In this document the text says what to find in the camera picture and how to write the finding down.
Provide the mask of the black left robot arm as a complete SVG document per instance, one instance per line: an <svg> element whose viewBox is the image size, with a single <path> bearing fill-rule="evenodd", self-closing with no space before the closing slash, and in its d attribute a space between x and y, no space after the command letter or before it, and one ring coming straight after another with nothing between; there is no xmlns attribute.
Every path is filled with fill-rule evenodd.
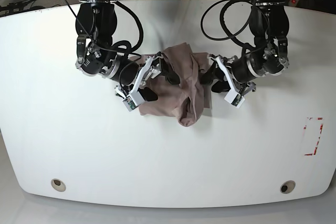
<svg viewBox="0 0 336 224"><path fill-rule="evenodd" d="M232 33L225 23L225 13L236 3L251 5L250 14L243 27ZM289 19L285 12L285 0L225 0L220 10L219 22L226 37L242 49L239 58L221 57L239 92L246 91L254 79L267 74L277 76L289 67L288 39Z"/></svg>

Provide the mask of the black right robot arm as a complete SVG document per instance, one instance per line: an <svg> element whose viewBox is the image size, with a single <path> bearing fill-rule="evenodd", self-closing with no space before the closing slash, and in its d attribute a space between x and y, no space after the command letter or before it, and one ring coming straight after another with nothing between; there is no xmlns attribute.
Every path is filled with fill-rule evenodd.
<svg viewBox="0 0 336 224"><path fill-rule="evenodd" d="M179 85L180 78L162 52L142 56L136 51L144 39L138 16L119 0L79 0L75 15L77 32L76 67L88 76L100 75L118 83L116 95L127 105L136 107L143 102L156 101L158 95L147 82L163 76L171 85ZM114 42L117 28L115 8L126 11L135 21L139 38L135 45L128 40Z"/></svg>

